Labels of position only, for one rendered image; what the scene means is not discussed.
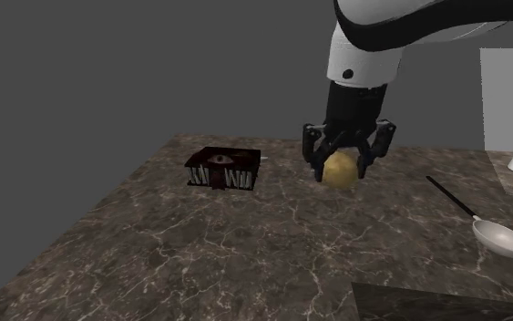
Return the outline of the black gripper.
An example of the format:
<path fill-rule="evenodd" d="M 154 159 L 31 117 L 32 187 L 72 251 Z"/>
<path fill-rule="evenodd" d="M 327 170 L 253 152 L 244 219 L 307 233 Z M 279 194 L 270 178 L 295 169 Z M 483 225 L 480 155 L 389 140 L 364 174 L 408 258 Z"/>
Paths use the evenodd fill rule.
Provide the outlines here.
<path fill-rule="evenodd" d="M 383 158 L 393 140 L 396 125 L 388 119 L 378 120 L 385 99 L 387 85 L 376 88 L 346 87 L 332 81 L 329 87 L 325 125 L 303 125 L 303 159 L 313 170 L 317 182 L 323 181 L 324 164 L 333 154 L 330 143 L 345 132 L 339 139 L 338 148 L 355 147 L 359 151 L 357 174 L 361 180 L 366 170 L 376 158 Z M 368 138 L 374 133 L 374 142 Z M 315 143 L 325 136 L 316 149 Z"/>

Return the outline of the yellow-brown potato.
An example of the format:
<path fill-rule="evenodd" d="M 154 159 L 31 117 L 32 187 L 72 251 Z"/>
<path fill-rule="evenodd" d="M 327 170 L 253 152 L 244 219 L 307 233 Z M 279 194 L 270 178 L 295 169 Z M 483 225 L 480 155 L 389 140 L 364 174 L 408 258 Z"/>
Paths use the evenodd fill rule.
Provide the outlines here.
<path fill-rule="evenodd" d="M 356 159 L 342 151 L 334 152 L 324 163 L 322 183 L 335 189 L 348 189 L 358 180 Z"/>

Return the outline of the dark book with eye and teeth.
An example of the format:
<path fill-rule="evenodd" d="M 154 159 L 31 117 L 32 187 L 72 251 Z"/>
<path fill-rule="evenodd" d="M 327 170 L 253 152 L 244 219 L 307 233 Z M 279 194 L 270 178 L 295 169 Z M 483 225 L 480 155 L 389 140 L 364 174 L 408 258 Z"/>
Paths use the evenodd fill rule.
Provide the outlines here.
<path fill-rule="evenodd" d="M 207 146 L 184 163 L 190 186 L 252 191 L 258 178 L 260 150 Z"/>

